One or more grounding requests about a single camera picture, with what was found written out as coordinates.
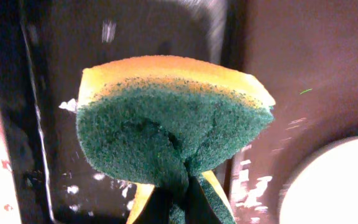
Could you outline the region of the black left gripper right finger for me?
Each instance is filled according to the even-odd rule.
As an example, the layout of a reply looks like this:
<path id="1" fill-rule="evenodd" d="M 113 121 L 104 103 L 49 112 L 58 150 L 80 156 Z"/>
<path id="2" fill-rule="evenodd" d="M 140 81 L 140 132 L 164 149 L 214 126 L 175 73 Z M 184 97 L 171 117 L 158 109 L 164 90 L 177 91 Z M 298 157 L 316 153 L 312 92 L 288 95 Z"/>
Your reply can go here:
<path id="1" fill-rule="evenodd" d="M 185 198 L 186 224 L 221 224 L 196 177 L 189 179 Z"/>

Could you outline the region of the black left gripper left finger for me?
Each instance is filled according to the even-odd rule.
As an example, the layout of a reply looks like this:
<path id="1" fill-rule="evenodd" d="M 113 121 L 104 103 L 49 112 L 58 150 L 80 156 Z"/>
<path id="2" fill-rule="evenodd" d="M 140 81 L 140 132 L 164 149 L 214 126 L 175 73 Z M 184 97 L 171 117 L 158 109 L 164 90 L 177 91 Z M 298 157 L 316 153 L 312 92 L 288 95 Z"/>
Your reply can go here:
<path id="1" fill-rule="evenodd" d="M 169 224 L 172 202 L 173 197 L 169 191 L 154 188 L 133 224 Z"/>

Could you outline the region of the green yellow sponge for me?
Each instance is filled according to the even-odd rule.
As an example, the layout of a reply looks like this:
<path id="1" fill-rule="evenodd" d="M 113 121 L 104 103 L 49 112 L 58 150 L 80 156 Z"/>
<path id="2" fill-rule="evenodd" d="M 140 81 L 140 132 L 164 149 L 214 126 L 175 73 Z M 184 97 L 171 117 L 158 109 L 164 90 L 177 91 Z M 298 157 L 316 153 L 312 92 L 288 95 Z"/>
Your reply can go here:
<path id="1" fill-rule="evenodd" d="M 196 177 L 221 223 L 234 223 L 213 170 L 272 121 L 274 98 L 253 75 L 172 55 L 83 70 L 76 133 L 88 163 L 136 186 L 133 223 L 154 188 L 172 194 L 169 223 L 185 223 Z"/>

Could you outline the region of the white plate pinkish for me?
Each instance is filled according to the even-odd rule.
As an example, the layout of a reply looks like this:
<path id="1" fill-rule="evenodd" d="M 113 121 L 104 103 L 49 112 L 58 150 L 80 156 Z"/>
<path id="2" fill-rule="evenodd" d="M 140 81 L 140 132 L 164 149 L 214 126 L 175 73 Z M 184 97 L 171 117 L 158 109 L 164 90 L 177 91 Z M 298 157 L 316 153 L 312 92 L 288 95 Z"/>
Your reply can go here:
<path id="1" fill-rule="evenodd" d="M 358 136 L 321 148 L 282 193 L 280 224 L 358 224 Z"/>

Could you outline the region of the brown serving tray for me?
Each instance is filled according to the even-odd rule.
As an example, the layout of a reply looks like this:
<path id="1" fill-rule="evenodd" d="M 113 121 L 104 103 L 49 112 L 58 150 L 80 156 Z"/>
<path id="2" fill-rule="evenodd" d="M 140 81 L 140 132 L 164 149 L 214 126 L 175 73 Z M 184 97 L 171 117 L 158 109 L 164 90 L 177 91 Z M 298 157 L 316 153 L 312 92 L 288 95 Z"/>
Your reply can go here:
<path id="1" fill-rule="evenodd" d="M 358 136 L 358 1 L 234 1 L 231 65 L 275 99 L 274 121 L 232 159 L 238 223 L 277 223 L 307 156 Z"/>

